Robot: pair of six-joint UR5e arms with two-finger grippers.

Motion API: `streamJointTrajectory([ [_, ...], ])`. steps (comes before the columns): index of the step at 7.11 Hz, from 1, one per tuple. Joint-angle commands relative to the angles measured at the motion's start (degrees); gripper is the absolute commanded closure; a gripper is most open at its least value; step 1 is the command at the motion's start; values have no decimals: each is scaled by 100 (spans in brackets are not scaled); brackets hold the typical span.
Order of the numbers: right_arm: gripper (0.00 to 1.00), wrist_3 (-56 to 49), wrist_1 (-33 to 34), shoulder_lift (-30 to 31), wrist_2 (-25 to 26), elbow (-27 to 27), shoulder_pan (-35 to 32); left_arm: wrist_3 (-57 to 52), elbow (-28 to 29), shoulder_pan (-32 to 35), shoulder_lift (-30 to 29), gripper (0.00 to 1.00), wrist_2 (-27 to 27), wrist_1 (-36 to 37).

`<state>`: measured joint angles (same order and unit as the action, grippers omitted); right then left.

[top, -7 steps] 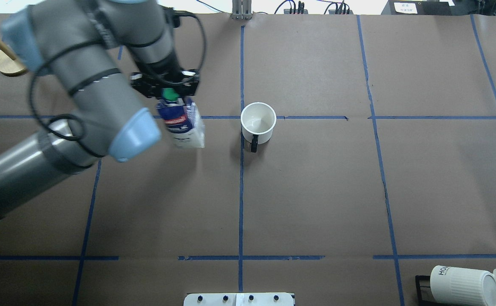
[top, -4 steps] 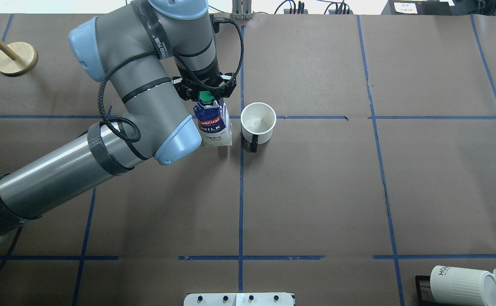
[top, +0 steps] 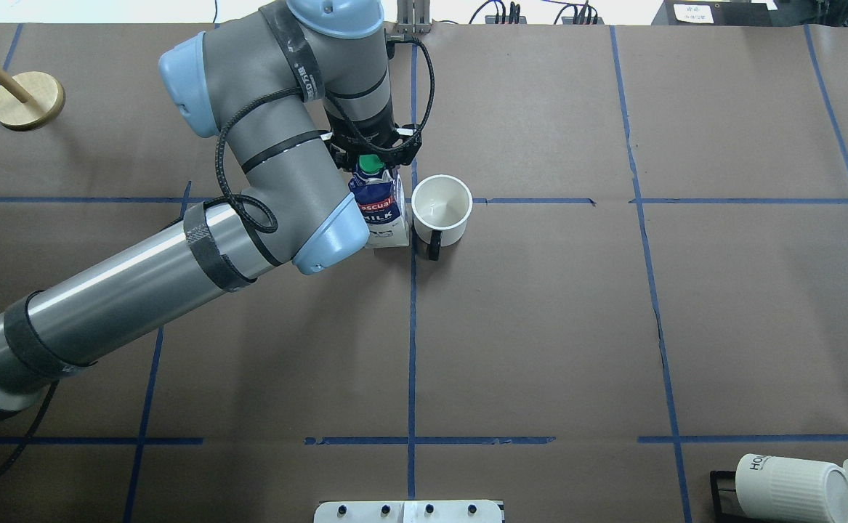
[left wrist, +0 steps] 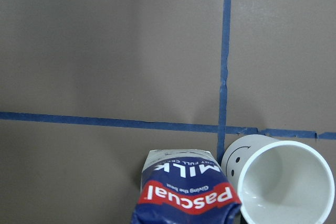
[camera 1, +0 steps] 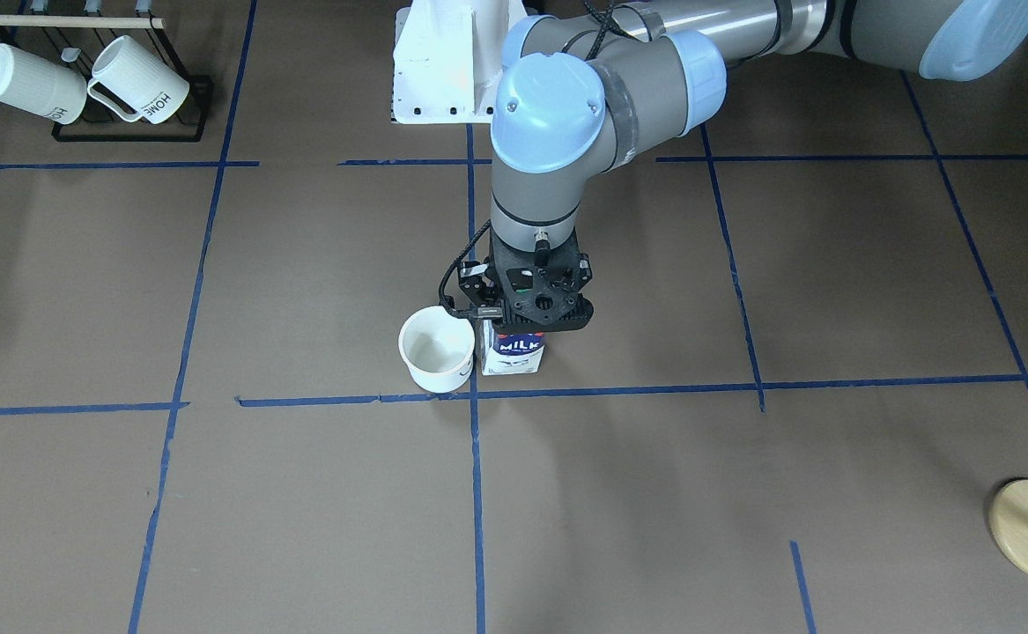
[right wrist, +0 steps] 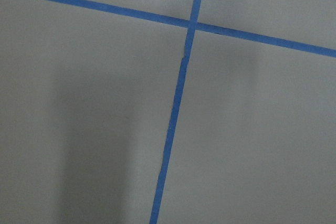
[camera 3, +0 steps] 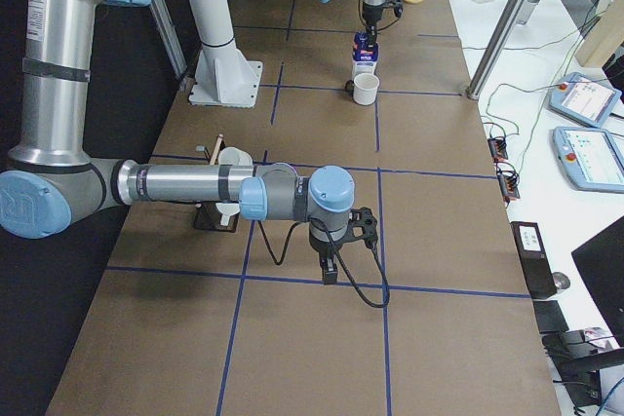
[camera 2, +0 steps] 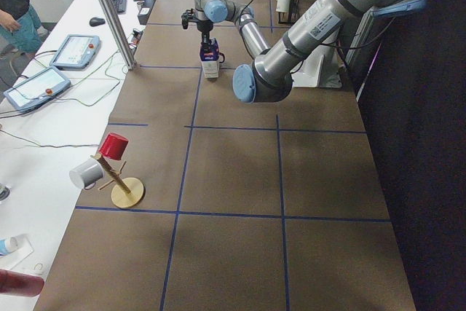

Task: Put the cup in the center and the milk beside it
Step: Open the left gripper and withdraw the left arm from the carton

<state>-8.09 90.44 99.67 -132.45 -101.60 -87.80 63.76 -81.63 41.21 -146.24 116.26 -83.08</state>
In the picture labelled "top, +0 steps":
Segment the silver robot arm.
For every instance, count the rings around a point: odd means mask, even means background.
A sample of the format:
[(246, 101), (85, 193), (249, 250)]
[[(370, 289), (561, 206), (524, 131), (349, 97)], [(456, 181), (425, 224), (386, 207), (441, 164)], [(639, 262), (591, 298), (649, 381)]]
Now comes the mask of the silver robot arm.
[[(380, 1), (273, 1), (178, 44), (159, 73), (188, 126), (230, 151), (247, 186), (0, 314), (0, 421), (48, 385), (260, 275), (315, 274), (368, 228), (329, 145), (397, 138)], [(322, 139), (305, 104), (324, 100)]]

